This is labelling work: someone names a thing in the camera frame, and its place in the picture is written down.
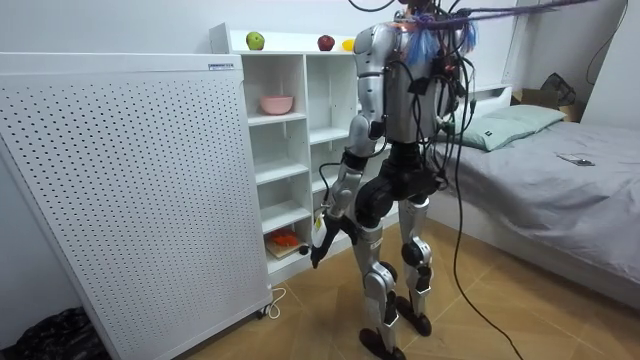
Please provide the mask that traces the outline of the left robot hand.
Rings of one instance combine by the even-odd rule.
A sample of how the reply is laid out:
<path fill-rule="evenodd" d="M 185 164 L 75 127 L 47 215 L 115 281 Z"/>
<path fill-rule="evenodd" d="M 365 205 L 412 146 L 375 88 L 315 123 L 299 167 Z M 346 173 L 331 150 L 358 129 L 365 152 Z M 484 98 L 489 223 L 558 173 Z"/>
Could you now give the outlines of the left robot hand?
<path fill-rule="evenodd" d="M 314 222 L 311 247 L 311 264 L 316 269 L 330 250 L 334 239 L 342 230 L 345 216 L 334 217 L 326 212 L 321 213 Z"/>

